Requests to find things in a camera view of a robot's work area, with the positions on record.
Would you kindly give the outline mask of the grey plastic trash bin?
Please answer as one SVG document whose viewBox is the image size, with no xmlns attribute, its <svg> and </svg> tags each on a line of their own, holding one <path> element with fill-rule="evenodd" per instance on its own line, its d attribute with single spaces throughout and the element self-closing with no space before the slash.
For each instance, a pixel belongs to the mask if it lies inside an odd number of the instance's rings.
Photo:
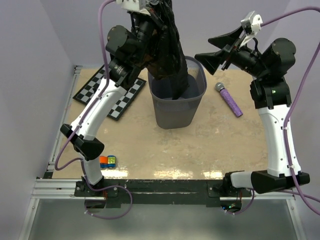
<svg viewBox="0 0 320 240">
<path fill-rule="evenodd" d="M 185 60 L 189 87 L 178 99 L 172 98 L 169 78 L 154 80 L 150 73 L 147 74 L 155 120 L 162 129 L 189 126 L 207 90 L 207 79 L 201 63 L 191 56 L 186 56 Z"/>
</svg>

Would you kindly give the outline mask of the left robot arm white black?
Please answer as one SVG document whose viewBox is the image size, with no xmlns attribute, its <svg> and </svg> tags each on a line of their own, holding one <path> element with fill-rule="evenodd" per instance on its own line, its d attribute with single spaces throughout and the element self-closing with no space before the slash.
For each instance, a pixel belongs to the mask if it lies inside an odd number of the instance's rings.
<svg viewBox="0 0 320 240">
<path fill-rule="evenodd" d="M 81 114 L 60 128 L 80 154 L 85 189 L 92 196 L 99 196 L 104 190 L 100 155 L 105 146 L 96 138 L 97 132 L 140 72 L 154 61 L 157 44 L 168 29 L 161 16 L 164 4 L 158 0 L 125 0 L 121 6 L 130 14 L 131 29 L 116 25 L 107 36 L 99 34 L 102 53 L 110 54 L 110 60 L 103 59 L 104 77 Z"/>
</svg>

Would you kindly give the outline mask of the black plastic trash bag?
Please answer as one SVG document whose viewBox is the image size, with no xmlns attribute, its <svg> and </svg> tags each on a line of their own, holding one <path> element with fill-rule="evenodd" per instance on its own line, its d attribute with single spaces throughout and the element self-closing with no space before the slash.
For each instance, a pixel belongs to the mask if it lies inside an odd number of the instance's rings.
<svg viewBox="0 0 320 240">
<path fill-rule="evenodd" d="M 166 29 L 156 39 L 154 57 L 147 66 L 155 80 L 168 79 L 172 99 L 179 99 L 188 89 L 188 68 L 180 42 L 180 35 L 175 23 L 171 0 L 160 0 L 154 7 Z"/>
</svg>

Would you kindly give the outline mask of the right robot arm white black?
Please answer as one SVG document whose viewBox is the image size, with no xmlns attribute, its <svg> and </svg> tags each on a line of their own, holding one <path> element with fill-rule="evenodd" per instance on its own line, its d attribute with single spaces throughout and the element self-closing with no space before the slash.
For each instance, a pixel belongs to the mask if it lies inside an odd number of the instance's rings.
<svg viewBox="0 0 320 240">
<path fill-rule="evenodd" d="M 268 165 L 266 170 L 226 173 L 220 188 L 230 197 L 241 189 L 264 194 L 310 183 L 310 175 L 302 172 L 295 153 L 289 117 L 293 103 L 285 80 L 296 62 L 296 46 L 291 40 L 280 37 L 260 52 L 257 47 L 249 48 L 245 38 L 239 27 L 208 39 L 218 51 L 194 56 L 211 75 L 219 66 L 225 70 L 235 65 L 254 78 L 250 83 L 250 95 L 264 127 Z"/>
</svg>

